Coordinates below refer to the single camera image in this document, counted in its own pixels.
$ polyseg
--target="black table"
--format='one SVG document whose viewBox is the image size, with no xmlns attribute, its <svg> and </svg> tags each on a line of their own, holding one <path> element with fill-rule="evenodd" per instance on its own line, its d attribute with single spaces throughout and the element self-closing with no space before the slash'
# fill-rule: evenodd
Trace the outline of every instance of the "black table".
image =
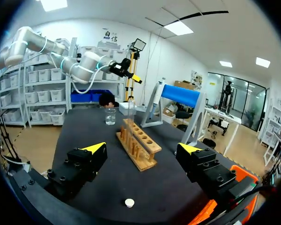
<svg viewBox="0 0 281 225">
<path fill-rule="evenodd" d="M 139 125 L 142 113 L 137 113 Z M 84 148 L 106 142 L 108 159 L 95 180 L 87 182 L 69 205 L 92 216 L 114 221 L 153 223 L 190 222 L 206 205 L 208 198 L 197 183 L 191 183 L 174 156 L 183 132 L 171 124 L 143 130 L 162 147 L 155 155 L 157 165 L 140 172 L 116 137 L 124 119 L 116 113 L 116 124 L 105 124 L 103 109 L 70 110 L 59 136 L 53 169 L 67 158 L 73 148 Z M 197 147 L 206 148 L 203 143 Z M 217 155 L 221 164 L 230 168 L 235 163 Z M 127 208 L 124 201 L 132 198 L 135 205 Z"/>
</svg>

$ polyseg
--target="black hair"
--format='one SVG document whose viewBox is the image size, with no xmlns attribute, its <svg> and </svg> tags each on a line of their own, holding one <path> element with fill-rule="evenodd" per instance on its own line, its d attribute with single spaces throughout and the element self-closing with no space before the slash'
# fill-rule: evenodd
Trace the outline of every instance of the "black hair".
<svg viewBox="0 0 281 225">
<path fill-rule="evenodd" d="M 113 103 L 115 104 L 116 100 L 113 94 L 110 93 L 103 93 L 102 95 L 100 95 L 99 97 L 99 104 L 101 106 L 105 106 L 108 105 L 109 103 Z"/>
</svg>

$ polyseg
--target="blue foam roll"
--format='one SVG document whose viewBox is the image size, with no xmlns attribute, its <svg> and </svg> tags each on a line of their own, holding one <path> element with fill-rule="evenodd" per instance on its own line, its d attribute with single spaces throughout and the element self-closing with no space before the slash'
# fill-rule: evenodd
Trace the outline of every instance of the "blue foam roll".
<svg viewBox="0 0 281 225">
<path fill-rule="evenodd" d="M 162 97 L 173 100 L 175 102 L 195 107 L 199 98 L 200 92 L 195 90 L 188 90 L 185 88 L 174 87 L 165 85 L 162 93 Z"/>
</svg>

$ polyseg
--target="white ceiling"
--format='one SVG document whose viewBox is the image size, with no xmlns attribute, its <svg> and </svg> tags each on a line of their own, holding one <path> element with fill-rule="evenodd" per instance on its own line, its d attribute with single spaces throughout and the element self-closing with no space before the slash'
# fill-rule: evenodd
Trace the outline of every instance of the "white ceiling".
<svg viewBox="0 0 281 225">
<path fill-rule="evenodd" d="M 68 7 L 45 12 L 40 1 L 27 0 L 13 21 L 15 29 L 42 23 L 99 18 L 160 33 L 162 25 L 178 18 L 209 11 L 228 14 L 202 15 L 183 20 L 194 33 L 175 36 L 162 28 L 161 37 L 185 49 L 209 69 L 221 69 L 256 79 L 281 75 L 281 42 L 270 23 L 251 0 L 67 0 Z M 271 61 L 270 67 L 255 64 L 256 57 Z M 233 68 L 219 61 L 231 62 Z"/>
</svg>

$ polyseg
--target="glass door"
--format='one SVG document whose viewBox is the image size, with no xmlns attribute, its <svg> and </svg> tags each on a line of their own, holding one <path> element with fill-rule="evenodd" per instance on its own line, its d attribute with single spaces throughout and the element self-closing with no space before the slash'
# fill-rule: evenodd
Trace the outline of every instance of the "glass door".
<svg viewBox="0 0 281 225">
<path fill-rule="evenodd" d="M 257 131 L 265 105 L 266 89 L 253 83 L 249 83 L 248 87 L 242 124 Z"/>
<path fill-rule="evenodd" d="M 230 108 L 230 114 L 238 118 L 242 118 L 245 102 L 247 99 L 247 82 L 234 78 L 225 77 L 225 86 L 228 85 L 228 81 L 231 82 L 233 92 L 231 93 L 232 102 Z"/>
</svg>

